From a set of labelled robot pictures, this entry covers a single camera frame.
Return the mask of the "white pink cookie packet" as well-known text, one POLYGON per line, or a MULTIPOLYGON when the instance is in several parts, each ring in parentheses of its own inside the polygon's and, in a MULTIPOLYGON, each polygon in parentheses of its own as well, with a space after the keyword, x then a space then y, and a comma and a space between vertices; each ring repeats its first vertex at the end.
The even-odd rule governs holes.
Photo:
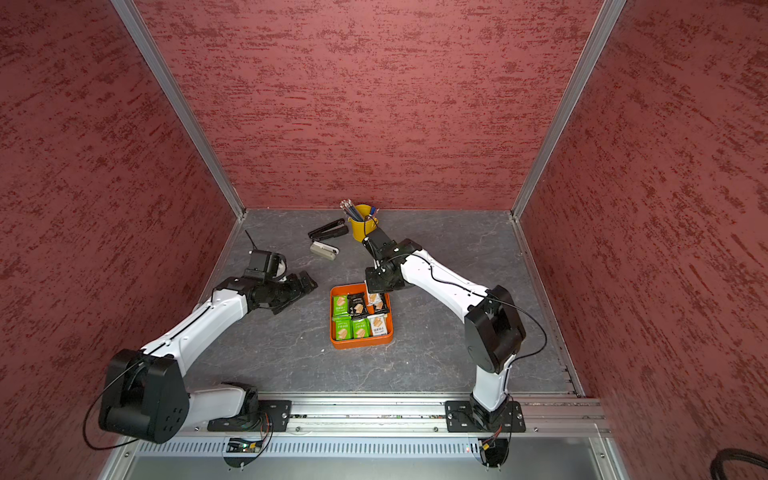
POLYGON ((386 306, 385 299, 380 293, 367 293, 367 304, 374 310, 381 310, 386 306))

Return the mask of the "black cookie packet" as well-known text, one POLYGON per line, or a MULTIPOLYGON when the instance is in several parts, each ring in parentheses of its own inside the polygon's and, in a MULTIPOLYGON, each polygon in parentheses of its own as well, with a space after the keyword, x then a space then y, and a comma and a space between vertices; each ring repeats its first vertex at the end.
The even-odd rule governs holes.
POLYGON ((347 306, 348 313, 353 319, 364 318, 369 314, 367 296, 363 292, 348 295, 347 306))

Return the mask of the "orange plastic storage tray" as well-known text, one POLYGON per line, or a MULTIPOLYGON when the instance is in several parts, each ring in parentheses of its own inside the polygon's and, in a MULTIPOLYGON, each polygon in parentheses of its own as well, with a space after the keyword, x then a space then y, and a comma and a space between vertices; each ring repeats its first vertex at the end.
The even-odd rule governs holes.
POLYGON ((374 310, 372 307, 370 307, 368 304, 368 312, 369 314, 364 317, 367 318, 371 315, 377 315, 377 314, 386 314, 387 315, 387 327, 389 329, 389 334, 385 336, 379 336, 379 337, 373 337, 372 335, 369 338, 364 339, 354 339, 351 338, 346 341, 337 342, 334 339, 334 317, 332 312, 332 298, 334 296, 338 295, 350 295, 355 293, 363 292, 366 294, 369 293, 366 289, 366 285, 364 283, 355 283, 355 284, 347 284, 347 285, 339 285, 332 287, 329 293, 329 302, 330 305, 328 307, 329 310, 329 338, 334 348, 337 350, 345 350, 345 349, 356 349, 356 348, 364 348, 364 347, 372 347, 372 346, 378 346, 378 345, 385 345, 392 342, 394 337, 394 322, 393 322, 393 308, 391 306, 390 301, 390 295, 389 294, 381 294, 384 299, 386 306, 381 310, 374 310))

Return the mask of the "white cookie packet front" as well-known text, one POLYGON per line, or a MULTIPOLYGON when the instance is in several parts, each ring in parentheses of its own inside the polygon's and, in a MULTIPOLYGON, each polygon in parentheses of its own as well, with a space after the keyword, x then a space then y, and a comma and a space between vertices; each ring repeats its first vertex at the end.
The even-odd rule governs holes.
POLYGON ((387 327, 387 315, 377 314, 368 317, 371 335, 373 337, 385 336, 389 334, 387 327))

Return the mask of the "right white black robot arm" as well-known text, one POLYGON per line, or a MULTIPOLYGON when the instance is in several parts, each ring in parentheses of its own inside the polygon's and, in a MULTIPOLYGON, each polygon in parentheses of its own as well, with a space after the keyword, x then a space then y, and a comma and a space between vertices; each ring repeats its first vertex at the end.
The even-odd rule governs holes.
POLYGON ((418 287, 446 306, 464 328, 464 345, 476 366, 470 395, 471 417, 482 428, 499 422, 510 403, 509 369, 527 332, 510 292, 488 288, 448 269, 418 243, 399 243, 383 230, 367 234, 362 244, 374 265, 365 269, 365 283, 373 293, 418 287))

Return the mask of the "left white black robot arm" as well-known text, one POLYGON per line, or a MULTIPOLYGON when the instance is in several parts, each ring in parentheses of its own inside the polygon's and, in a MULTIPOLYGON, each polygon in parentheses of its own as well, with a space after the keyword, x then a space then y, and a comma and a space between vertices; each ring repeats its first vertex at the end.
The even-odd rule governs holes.
POLYGON ((233 431, 269 430, 255 387, 226 382, 190 390, 184 378, 198 357, 254 310, 278 314, 318 284, 305 271, 282 280, 229 277, 188 317, 138 350, 109 362, 105 387, 92 408, 101 430, 162 444, 184 428, 213 423, 233 431))

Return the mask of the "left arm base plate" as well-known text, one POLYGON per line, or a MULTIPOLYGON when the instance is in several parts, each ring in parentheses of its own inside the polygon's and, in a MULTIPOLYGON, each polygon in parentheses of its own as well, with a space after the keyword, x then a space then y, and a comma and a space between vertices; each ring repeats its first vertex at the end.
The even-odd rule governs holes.
POLYGON ((210 420, 209 432, 227 433, 283 433, 291 417, 290 400, 259 400, 253 411, 230 418, 210 420))

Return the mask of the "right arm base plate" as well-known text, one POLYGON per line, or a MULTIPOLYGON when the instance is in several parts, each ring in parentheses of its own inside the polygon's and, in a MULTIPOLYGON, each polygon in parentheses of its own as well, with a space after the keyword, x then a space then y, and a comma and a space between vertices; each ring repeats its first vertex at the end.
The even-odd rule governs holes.
POLYGON ((506 400, 493 412, 472 401, 446 401, 447 430, 451 433, 524 433, 525 419, 519 402, 506 400))

